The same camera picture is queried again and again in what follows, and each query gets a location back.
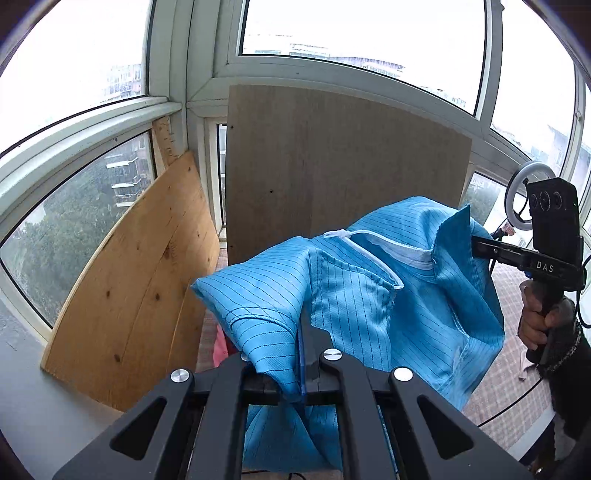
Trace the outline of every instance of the finger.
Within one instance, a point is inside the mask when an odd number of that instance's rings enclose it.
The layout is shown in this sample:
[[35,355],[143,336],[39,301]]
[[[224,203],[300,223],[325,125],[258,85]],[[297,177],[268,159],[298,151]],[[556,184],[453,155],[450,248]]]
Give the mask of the finger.
[[524,305],[526,305],[533,312],[541,312],[542,302],[536,298],[532,288],[530,286],[527,286],[526,288],[524,288],[523,293],[525,296]]
[[523,301],[523,305],[527,305],[527,299],[525,298],[525,289],[526,287],[530,287],[533,280],[525,280],[521,282],[519,285],[519,289],[521,290],[521,300]]
[[568,299],[562,299],[556,308],[550,310],[544,323],[548,328],[562,327],[574,319],[573,303]]
[[537,312],[532,312],[525,307],[521,310],[521,323],[524,322],[534,330],[546,330],[548,328],[542,315]]
[[538,349],[538,346],[534,342],[532,342],[530,339],[528,339],[526,336],[522,335],[521,333],[519,334],[519,339],[529,350],[537,350]]
[[519,330],[519,337],[522,338],[522,336],[536,345],[545,345],[548,341],[548,337],[544,332],[534,330],[525,322],[521,322],[521,329]]

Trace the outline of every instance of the glass pane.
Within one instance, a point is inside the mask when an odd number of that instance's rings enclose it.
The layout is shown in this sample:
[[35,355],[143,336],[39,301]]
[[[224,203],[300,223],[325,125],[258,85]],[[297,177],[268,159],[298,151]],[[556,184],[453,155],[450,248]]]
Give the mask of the glass pane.
[[142,134],[80,170],[0,248],[12,279],[49,325],[103,238],[152,183],[148,142]]
[[[462,200],[462,206],[470,204],[470,215],[481,224],[489,233],[495,232],[507,221],[505,214],[506,188],[486,177],[475,173],[470,179],[470,184]],[[513,203],[516,212],[520,212],[525,203],[525,197],[517,194]],[[531,219],[530,209],[525,207],[521,213],[523,220]],[[515,234],[503,237],[503,241],[509,244],[527,247],[532,238],[532,232],[515,230]]]
[[145,93],[150,2],[58,2],[0,77],[0,152],[67,116]]
[[482,0],[250,0],[242,54],[352,65],[474,113],[484,29]]
[[585,185],[589,179],[589,164],[591,160],[591,92],[586,87],[585,94],[585,123],[583,127],[583,141],[579,150],[579,158],[574,167],[571,183],[577,187],[579,200],[585,190]]
[[222,226],[226,226],[226,124],[217,125],[217,159],[220,175],[220,201],[222,202]]
[[502,0],[503,58],[492,128],[559,175],[574,111],[574,66],[522,0]]

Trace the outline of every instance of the pink cloth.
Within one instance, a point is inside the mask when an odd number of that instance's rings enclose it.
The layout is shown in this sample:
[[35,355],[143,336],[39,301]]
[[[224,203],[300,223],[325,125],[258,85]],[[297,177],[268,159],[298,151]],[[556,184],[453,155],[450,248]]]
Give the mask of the pink cloth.
[[216,341],[213,344],[213,366],[219,365],[228,358],[228,346],[226,345],[226,336],[223,334],[222,327],[217,325]]

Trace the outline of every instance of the human hand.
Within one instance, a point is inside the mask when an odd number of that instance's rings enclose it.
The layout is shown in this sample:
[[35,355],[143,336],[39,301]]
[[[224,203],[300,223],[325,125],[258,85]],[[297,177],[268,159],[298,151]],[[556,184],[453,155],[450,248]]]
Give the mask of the human hand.
[[533,280],[526,280],[519,286],[519,289],[521,290],[524,306],[521,310],[518,335],[528,349],[536,350],[538,345],[545,345],[548,341],[545,334],[546,330],[562,327],[573,321],[573,303],[563,298],[550,310],[546,317],[542,317],[539,314],[542,310],[540,285],[533,282]]

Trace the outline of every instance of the blue striped garment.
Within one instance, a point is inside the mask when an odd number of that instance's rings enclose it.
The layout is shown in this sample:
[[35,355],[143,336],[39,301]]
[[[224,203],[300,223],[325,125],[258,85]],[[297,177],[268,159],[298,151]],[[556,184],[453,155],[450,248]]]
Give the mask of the blue striped garment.
[[284,392],[251,407],[244,465],[342,467],[335,408],[298,402],[297,327],[313,326],[364,365],[407,366],[462,408],[501,350],[503,318],[487,262],[472,258],[470,218],[423,197],[380,208],[348,230],[295,237],[205,278],[193,290],[256,370]]

